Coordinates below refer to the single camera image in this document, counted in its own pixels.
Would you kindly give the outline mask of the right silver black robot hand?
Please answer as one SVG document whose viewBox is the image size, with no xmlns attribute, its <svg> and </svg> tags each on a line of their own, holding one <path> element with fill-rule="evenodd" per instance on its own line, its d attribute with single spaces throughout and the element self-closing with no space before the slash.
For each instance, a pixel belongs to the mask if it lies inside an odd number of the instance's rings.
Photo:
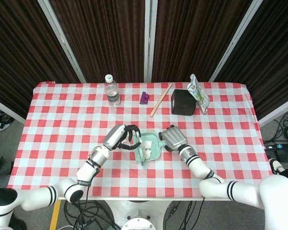
<svg viewBox="0 0 288 230">
<path fill-rule="evenodd" d="M 168 152 L 179 151 L 188 145 L 187 138 L 182 131 L 175 125 L 171 125 L 166 130 L 159 132 L 160 140 L 165 141 L 164 148 Z"/>
</svg>

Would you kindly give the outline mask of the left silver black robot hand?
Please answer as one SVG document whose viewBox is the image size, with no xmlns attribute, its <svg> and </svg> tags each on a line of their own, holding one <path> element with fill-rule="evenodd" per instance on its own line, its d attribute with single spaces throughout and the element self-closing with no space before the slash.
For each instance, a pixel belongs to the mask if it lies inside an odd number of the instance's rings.
<svg viewBox="0 0 288 230">
<path fill-rule="evenodd" d="M 136 125 L 116 125 L 114 126 L 103 140 L 103 146 L 109 150 L 115 150 L 116 148 L 125 150 L 134 150 L 140 146 L 140 142 L 134 143 L 132 146 L 123 144 L 123 141 L 128 136 L 129 142 L 132 140 L 133 131 L 138 133 L 141 137 L 141 132 Z"/>
</svg>

